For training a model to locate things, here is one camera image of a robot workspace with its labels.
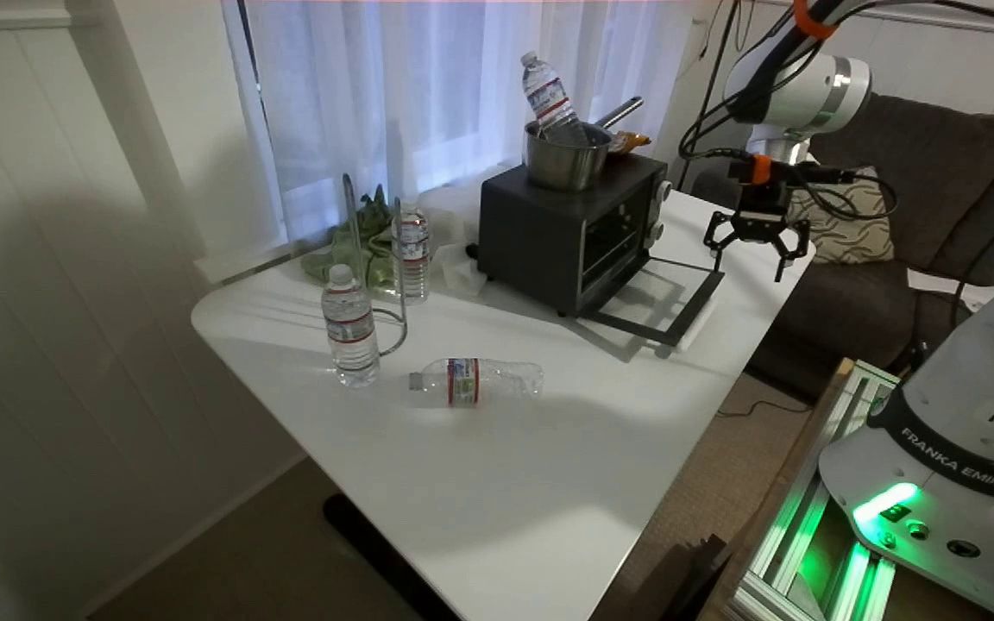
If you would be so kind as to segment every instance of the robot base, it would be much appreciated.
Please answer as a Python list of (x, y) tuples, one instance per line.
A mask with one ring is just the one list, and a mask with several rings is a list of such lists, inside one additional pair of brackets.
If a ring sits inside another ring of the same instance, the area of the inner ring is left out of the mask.
[(994, 498), (929, 472), (885, 428), (830, 445), (817, 475), (864, 546), (994, 615)]

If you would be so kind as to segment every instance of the plastic bottle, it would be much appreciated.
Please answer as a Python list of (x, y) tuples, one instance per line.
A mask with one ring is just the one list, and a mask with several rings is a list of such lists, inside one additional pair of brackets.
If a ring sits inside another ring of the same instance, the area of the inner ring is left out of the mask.
[(561, 72), (531, 53), (523, 54), (523, 64), (524, 64), (523, 84), (524, 84), (524, 96), (536, 111), (536, 125), (539, 127), (574, 125), (578, 122), (574, 100), (566, 96)]
[(333, 362), (343, 382), (368, 382), (380, 373), (380, 340), (373, 331), (373, 309), (365, 287), (343, 261), (327, 268), (327, 287), (320, 295)]
[(435, 357), (409, 373), (409, 391), (429, 403), (474, 406), (493, 394), (539, 394), (541, 369), (501, 357)]
[(426, 299), (429, 295), (429, 223), (423, 210), (400, 210), (396, 217), (396, 268), (400, 268), (400, 294)]

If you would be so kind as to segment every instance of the table leg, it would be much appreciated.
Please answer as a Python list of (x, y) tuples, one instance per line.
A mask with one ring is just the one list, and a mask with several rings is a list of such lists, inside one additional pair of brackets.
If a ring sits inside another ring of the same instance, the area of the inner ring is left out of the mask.
[(378, 523), (345, 498), (324, 499), (324, 520), (429, 621), (458, 621), (458, 615), (423, 580), (417, 568), (380, 536)]

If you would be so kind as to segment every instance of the bottle cap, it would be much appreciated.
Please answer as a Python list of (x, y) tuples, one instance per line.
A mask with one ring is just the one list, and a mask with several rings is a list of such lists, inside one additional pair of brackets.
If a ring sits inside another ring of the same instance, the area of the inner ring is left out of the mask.
[(327, 287), (348, 287), (352, 278), (356, 278), (352, 268), (343, 265), (343, 261), (334, 261), (334, 265), (327, 268)]

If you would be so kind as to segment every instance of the handle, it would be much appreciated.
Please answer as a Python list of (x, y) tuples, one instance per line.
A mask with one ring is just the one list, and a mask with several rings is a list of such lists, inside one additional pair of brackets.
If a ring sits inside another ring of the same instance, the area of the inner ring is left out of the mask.
[(626, 122), (633, 111), (639, 111), (643, 108), (643, 96), (633, 96), (633, 100), (626, 100), (620, 108), (616, 108), (610, 115), (604, 115), (601, 122), (599, 122), (599, 127), (610, 127), (610, 125), (619, 125), (619, 122)]

